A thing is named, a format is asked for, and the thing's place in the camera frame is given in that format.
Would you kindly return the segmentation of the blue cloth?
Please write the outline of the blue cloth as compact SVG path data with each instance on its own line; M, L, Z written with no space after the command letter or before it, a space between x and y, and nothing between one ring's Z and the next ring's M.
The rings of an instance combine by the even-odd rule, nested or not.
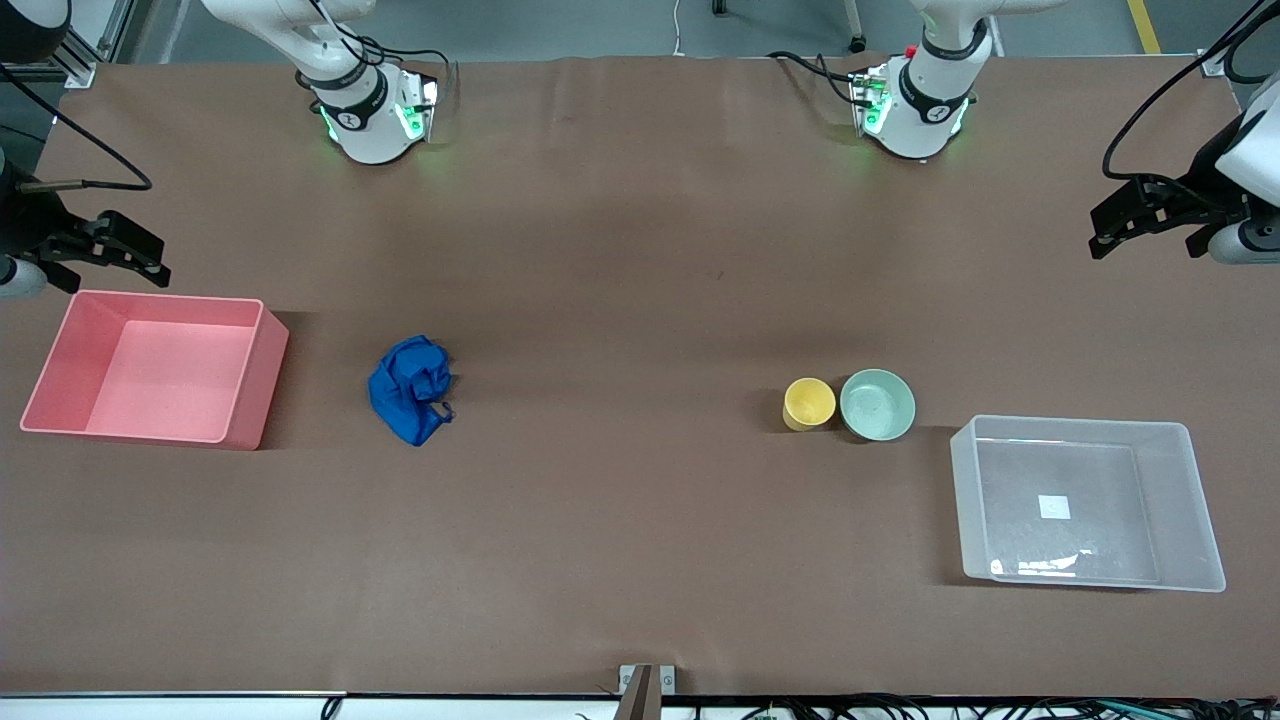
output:
M367 379L369 402L393 434L420 447L454 419L445 398L452 382L448 352L419 334L401 341L380 359Z

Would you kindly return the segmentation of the light green bowl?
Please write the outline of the light green bowl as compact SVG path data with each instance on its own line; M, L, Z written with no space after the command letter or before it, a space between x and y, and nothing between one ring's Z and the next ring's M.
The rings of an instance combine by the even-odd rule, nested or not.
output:
M837 401L844 425L872 442L905 436L916 419L913 389L900 375L884 369L865 369L850 375Z

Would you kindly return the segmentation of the yellow cup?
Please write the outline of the yellow cup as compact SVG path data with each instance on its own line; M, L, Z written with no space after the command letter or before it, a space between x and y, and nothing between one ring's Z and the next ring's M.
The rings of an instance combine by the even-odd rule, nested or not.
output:
M823 427L835 415L837 398L832 387L818 378L799 378L783 392L782 420L795 432Z

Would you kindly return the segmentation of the pink plastic box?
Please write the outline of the pink plastic box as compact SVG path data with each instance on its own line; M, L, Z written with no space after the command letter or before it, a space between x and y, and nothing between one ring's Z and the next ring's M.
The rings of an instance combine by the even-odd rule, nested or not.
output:
M70 299L20 428L253 451L289 337L256 299L82 290Z

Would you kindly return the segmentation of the clear plastic box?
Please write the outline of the clear plastic box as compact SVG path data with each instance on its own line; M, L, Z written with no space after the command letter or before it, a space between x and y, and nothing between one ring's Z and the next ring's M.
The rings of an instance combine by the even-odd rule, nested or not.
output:
M1221 593L1189 430L1175 421L978 415L950 441L966 577L1005 584ZM1044 520L1038 495L1069 497Z

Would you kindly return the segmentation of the brown table cover sheet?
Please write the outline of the brown table cover sheet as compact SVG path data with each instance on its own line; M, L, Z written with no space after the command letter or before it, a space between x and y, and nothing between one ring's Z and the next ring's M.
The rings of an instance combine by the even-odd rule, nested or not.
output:
M1091 258L1105 146L1175 56L997 59L941 156L861 141L768 60L460 72L361 167L279 65L108 67L61 109L154 179L68 193L163 237L172 292L291 331L262 447L19 428L68 299L0 302L0 691L1280 694L1280 268L1179 234ZM420 447L380 359L449 355ZM782 420L856 372L902 437ZM979 583L950 436L1179 421L1220 594Z

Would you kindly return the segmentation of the aluminium frame post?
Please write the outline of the aluminium frame post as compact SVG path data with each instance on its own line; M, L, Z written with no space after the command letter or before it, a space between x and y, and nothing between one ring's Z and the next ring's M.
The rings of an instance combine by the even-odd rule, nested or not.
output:
M1235 37L1243 31L1245 24L1267 4L1270 0L1251 0L1247 9L1236 13L1231 24L1213 41L1208 47L1198 49L1196 51L1199 74L1204 78L1222 78L1226 76L1226 55Z
M67 77L64 88L90 88L97 65L124 56L140 0L69 0L69 29L52 63Z

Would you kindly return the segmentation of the white table edge rail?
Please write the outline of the white table edge rail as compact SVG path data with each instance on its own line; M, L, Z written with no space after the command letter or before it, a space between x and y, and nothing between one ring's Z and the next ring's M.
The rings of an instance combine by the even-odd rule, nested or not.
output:
M0 694L0 720L620 720L613 694ZM673 694L655 720L1280 720L1280 698Z

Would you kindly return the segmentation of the metal table bracket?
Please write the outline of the metal table bracket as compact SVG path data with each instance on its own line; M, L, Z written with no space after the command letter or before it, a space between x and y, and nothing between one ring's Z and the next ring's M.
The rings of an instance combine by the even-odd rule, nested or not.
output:
M625 664L620 666L620 702L613 720L662 720L664 697L676 693L676 666Z

